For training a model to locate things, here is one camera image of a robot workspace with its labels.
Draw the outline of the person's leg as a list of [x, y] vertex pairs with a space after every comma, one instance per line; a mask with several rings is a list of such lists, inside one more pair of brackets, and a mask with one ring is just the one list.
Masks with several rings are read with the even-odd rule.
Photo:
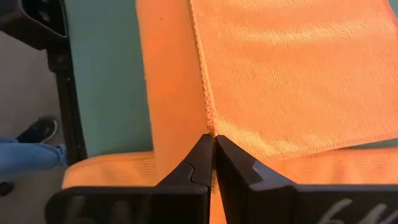
[[13, 181], [29, 172], [65, 166], [67, 162], [67, 149], [63, 144], [51, 146], [0, 138], [0, 182]]

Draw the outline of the black aluminium table frame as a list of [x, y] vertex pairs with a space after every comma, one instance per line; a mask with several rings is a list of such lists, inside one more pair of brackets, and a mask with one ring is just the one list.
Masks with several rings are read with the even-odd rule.
[[0, 31], [47, 51], [57, 81], [68, 163], [86, 159], [64, 0], [0, 0]]

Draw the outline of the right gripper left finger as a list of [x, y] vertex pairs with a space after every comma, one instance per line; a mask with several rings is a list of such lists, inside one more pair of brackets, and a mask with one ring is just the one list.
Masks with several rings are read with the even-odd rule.
[[213, 139], [204, 134], [154, 187], [72, 187], [45, 206], [46, 224], [209, 224]]

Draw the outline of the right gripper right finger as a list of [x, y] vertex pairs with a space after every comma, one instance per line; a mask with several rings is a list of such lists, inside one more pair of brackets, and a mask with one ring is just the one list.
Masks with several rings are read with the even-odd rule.
[[398, 224], [398, 185], [297, 184], [216, 137], [227, 224]]

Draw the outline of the person's foot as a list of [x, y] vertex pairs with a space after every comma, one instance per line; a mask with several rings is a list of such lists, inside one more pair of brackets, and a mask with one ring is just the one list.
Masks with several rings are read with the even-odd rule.
[[16, 139], [21, 143], [43, 143], [51, 139], [58, 130], [57, 120], [51, 117], [39, 118]]

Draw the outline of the teal table mat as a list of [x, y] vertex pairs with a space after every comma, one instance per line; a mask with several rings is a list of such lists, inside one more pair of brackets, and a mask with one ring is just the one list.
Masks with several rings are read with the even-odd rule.
[[[89, 156], [154, 150], [136, 3], [66, 0], [78, 105]], [[339, 149], [384, 147], [398, 147], [398, 138]]]

